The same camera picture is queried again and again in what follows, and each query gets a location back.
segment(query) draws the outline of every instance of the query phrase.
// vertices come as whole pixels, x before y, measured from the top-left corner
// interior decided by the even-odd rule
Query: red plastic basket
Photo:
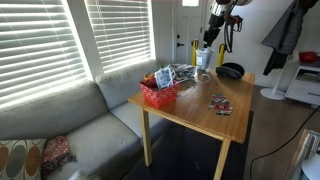
[[[151,102],[156,108],[177,99],[178,83],[176,81],[173,86],[161,90],[158,90],[155,78],[141,81],[139,84],[144,99]]]

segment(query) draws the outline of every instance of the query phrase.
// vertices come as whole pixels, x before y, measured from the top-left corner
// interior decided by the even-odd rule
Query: white door
[[[176,39],[175,43],[175,63],[191,64],[192,46],[191,41],[198,39],[199,47],[203,46],[203,14],[206,0],[199,0],[199,6],[182,6],[182,0],[177,0],[176,11]]]

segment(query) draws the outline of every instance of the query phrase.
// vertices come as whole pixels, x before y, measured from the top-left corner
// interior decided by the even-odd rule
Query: gray sofa
[[[101,75],[62,92],[0,111],[0,140],[50,139],[65,135],[77,162],[63,166],[49,179],[68,179],[75,171],[102,179],[121,178],[142,157],[138,107],[127,102],[138,91],[153,63],[127,73]],[[154,142],[169,122],[150,115]]]

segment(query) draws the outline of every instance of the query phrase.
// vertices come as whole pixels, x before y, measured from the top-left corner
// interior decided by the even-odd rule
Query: frying pan
[[[232,79],[241,79],[244,75],[244,69],[237,63],[224,63],[216,68],[216,73]]]

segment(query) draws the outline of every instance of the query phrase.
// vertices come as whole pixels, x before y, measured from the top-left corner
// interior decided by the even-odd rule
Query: white window blinds
[[[150,0],[86,0],[104,72],[155,59]]]
[[[88,79],[66,6],[0,1],[0,107]]]

